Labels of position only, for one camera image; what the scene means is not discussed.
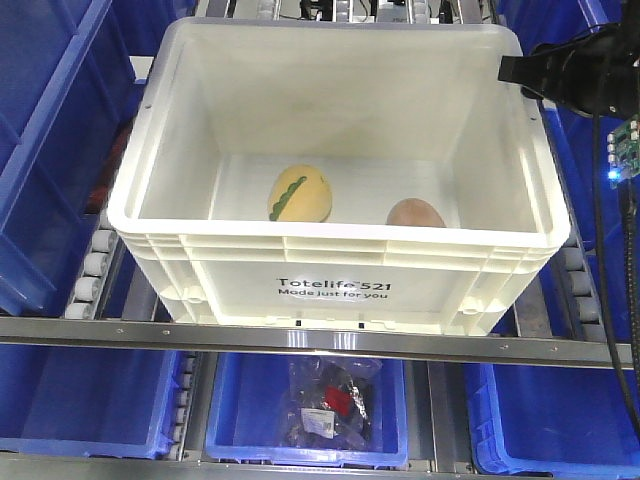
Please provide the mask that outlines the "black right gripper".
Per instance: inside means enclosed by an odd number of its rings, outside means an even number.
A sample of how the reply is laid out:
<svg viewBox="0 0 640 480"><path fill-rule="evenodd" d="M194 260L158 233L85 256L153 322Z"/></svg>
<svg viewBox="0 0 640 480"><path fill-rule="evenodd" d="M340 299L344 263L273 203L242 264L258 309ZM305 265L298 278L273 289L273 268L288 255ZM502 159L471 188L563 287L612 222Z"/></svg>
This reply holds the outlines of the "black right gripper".
<svg viewBox="0 0 640 480"><path fill-rule="evenodd" d="M497 79L584 116L629 118L639 112L638 61L639 26L610 23L530 56L503 56Z"/></svg>

